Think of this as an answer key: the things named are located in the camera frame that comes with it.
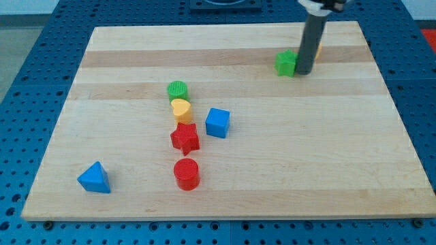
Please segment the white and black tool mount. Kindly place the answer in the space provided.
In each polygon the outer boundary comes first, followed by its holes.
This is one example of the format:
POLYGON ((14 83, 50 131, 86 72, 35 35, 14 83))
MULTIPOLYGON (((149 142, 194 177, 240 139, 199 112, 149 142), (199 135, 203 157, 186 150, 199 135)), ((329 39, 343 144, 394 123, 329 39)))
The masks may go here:
POLYGON ((352 4, 352 0, 297 0, 313 16, 328 16, 341 13, 352 4))

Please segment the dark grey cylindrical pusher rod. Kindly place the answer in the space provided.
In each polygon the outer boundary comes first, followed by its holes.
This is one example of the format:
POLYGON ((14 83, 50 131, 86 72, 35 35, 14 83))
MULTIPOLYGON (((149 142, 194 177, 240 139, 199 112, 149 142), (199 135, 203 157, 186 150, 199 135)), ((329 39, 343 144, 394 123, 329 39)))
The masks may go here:
POLYGON ((305 76, 311 73, 327 19, 327 16, 307 16, 298 50, 297 74, 305 76))

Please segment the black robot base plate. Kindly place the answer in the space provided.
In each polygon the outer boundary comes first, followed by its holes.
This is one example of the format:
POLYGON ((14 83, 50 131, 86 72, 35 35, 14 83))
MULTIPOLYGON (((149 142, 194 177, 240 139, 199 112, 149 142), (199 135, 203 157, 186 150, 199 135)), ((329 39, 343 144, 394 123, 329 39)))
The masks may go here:
POLYGON ((262 0, 188 0, 191 11, 260 10, 262 0))

